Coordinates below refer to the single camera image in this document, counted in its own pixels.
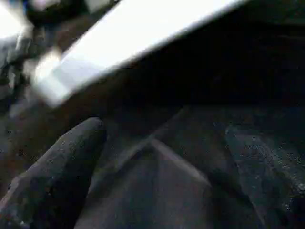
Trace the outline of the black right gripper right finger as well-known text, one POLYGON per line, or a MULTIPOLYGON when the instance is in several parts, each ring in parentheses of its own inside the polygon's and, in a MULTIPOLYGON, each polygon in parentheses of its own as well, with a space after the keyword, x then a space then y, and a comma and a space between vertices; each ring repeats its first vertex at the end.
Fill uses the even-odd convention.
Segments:
POLYGON ((305 162, 272 138, 230 126, 225 140, 243 192, 267 229, 305 227, 305 162))

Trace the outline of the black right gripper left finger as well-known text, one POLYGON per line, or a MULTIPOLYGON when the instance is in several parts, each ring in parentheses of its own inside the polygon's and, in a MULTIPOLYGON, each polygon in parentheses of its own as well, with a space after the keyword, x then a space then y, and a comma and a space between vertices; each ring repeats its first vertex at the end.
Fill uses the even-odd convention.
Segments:
POLYGON ((1 228, 74 228, 106 139, 106 129, 97 117, 63 134, 12 181, 0 203, 1 228))

